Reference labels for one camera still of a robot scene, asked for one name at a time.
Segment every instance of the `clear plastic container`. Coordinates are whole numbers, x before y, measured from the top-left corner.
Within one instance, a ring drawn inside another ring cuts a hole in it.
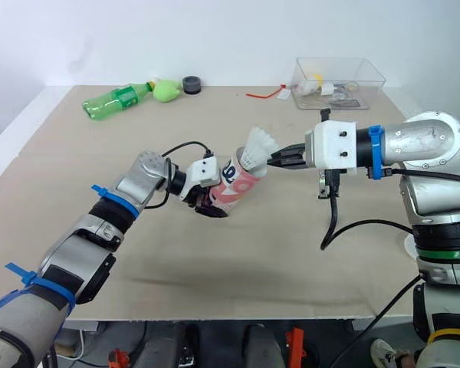
[[[369,109],[385,84],[367,60],[356,57],[299,57],[291,90],[299,109]]]

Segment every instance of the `green plastic bottle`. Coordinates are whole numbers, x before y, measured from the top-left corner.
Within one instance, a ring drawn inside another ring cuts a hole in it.
[[[101,120],[107,115],[136,105],[149,92],[153,91],[153,82],[145,84],[128,84],[96,98],[85,100],[82,104],[89,118]]]

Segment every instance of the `red wire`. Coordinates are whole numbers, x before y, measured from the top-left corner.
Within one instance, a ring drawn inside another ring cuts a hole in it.
[[[275,92],[273,92],[272,94],[269,94],[268,96],[259,96],[258,94],[245,94],[245,96],[249,96],[249,97],[255,97],[255,98],[269,98],[269,97],[273,97],[275,94],[279,93],[283,88],[286,88],[286,84],[282,84],[278,90],[276,90]]]

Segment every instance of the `white feathers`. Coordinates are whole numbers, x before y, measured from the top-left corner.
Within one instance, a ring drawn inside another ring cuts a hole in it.
[[[277,150],[279,150],[278,142],[268,132],[254,126],[247,138],[240,164],[245,170],[251,171],[265,164],[271,158],[271,154]]]

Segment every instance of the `white sticker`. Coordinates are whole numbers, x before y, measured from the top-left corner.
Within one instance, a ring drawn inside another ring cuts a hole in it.
[[[278,95],[278,98],[280,100],[287,100],[290,96],[291,90],[288,90],[287,88],[283,88],[281,92]]]

